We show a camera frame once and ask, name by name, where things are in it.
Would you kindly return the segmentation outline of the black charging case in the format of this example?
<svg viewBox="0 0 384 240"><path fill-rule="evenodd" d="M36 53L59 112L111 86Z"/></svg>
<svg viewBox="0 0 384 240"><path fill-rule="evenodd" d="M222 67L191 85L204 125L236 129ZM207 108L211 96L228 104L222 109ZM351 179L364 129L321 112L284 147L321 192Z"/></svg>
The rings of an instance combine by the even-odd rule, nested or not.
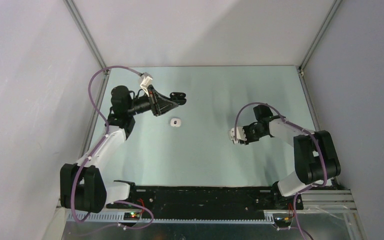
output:
<svg viewBox="0 0 384 240"><path fill-rule="evenodd" d="M171 92L169 95L169 99L172 102L178 104L179 106L183 106L187 102L186 93L184 92Z"/></svg>

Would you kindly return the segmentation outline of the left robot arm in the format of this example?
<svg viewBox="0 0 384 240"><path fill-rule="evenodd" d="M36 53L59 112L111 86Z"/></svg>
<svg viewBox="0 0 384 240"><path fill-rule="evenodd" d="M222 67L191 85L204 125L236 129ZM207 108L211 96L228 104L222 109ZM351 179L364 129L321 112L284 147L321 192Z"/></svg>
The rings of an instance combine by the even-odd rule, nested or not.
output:
<svg viewBox="0 0 384 240"><path fill-rule="evenodd" d="M104 130L98 142L76 161L66 163L60 169L60 204L66 209L99 213L106 205L119 201L125 208L133 208L138 194L131 189L134 183L105 181L102 174L117 149L131 135L136 115L152 112L159 117L187 102L184 92L172 92L169 96L159 93L152 85L144 95L132 97L132 91L124 85L111 92L111 107L105 118Z"/></svg>

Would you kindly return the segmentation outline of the white earbud charging case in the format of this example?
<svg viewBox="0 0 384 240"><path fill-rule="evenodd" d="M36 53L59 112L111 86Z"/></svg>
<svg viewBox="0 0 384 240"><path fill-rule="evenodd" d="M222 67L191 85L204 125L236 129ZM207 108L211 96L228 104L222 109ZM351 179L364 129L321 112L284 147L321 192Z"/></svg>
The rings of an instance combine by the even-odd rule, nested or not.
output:
<svg viewBox="0 0 384 240"><path fill-rule="evenodd" d="M179 128L182 125L182 120L180 118L172 118L170 120L170 126L174 128Z"/></svg>

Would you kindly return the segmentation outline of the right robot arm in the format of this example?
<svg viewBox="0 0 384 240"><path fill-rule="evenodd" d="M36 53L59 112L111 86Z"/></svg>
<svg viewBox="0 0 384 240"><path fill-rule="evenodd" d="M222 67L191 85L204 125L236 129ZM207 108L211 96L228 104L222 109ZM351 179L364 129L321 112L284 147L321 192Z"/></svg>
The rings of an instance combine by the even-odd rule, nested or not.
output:
<svg viewBox="0 0 384 240"><path fill-rule="evenodd" d="M274 183L271 204L284 209L291 196L313 187L324 187L329 179L340 175L342 169L331 134L326 130L313 131L289 121L274 107L252 102L255 121L235 125L229 131L234 144L248 145L263 137L277 138L293 148L294 170Z"/></svg>

